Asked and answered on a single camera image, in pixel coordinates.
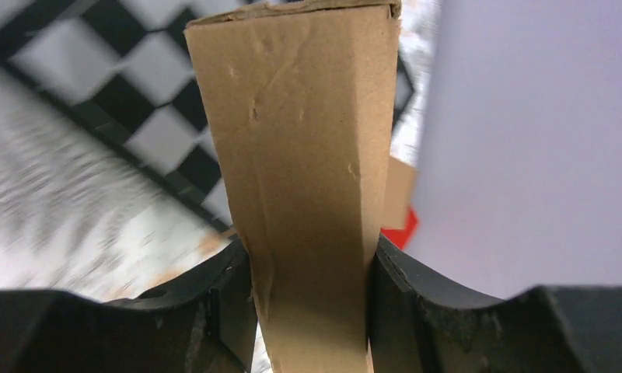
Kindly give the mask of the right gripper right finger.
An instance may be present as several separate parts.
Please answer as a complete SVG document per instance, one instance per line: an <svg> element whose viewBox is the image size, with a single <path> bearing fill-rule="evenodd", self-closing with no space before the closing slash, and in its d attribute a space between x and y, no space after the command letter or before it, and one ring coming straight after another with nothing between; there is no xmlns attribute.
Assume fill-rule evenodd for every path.
<svg viewBox="0 0 622 373"><path fill-rule="evenodd" d="M377 372L622 372L622 286L536 286L501 300L381 237L371 296Z"/></svg>

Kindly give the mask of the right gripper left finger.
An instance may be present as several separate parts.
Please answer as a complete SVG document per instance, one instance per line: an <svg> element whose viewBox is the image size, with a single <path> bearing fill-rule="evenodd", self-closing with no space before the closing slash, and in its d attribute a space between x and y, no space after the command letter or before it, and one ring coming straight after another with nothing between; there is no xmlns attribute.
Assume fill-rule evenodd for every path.
<svg viewBox="0 0 622 373"><path fill-rule="evenodd" d="M257 316L240 242L136 298L0 291L0 372L248 372Z"/></svg>

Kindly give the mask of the brown cardboard box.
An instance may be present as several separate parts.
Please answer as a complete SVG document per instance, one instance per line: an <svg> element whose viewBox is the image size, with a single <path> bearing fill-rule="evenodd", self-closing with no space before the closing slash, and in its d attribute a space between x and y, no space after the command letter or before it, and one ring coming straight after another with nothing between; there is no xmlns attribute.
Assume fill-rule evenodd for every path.
<svg viewBox="0 0 622 373"><path fill-rule="evenodd" d="M400 8L259 3L184 31L276 372L367 371Z"/></svg>

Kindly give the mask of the red box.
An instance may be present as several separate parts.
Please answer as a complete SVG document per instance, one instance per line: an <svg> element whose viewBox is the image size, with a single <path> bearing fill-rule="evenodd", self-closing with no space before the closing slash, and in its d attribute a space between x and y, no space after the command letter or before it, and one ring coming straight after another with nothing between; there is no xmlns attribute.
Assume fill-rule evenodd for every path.
<svg viewBox="0 0 622 373"><path fill-rule="evenodd" d="M419 225L420 220L416 214L416 211L410 207L408 209L405 226L403 228L381 228L380 231L383 236L395 245L395 247L401 251L404 251L407 248L407 244L411 240L412 236L418 230Z"/></svg>

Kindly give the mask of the folded small cardboard box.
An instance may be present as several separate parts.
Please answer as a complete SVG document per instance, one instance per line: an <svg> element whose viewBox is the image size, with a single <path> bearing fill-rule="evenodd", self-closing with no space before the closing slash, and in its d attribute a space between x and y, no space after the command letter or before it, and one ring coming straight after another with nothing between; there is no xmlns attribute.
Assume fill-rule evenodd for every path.
<svg viewBox="0 0 622 373"><path fill-rule="evenodd" d="M381 227L401 230L406 226L418 171L405 162L390 156L387 167L386 192Z"/></svg>

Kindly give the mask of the floral table mat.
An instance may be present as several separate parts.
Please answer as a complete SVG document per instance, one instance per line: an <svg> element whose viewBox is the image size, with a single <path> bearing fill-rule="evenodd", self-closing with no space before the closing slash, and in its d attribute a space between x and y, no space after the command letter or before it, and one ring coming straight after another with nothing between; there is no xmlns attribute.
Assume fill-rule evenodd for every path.
<svg viewBox="0 0 622 373"><path fill-rule="evenodd" d="M237 242L125 148L0 65L0 291L136 298ZM273 367L257 324L248 372Z"/></svg>

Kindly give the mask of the black white checkerboard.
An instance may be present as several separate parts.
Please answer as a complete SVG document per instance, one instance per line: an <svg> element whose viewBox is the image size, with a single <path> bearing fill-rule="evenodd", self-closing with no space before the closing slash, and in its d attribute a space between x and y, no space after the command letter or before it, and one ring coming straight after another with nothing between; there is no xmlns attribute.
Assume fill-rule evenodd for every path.
<svg viewBox="0 0 622 373"><path fill-rule="evenodd" d="M0 65L230 225L188 22L238 1L0 1Z"/></svg>

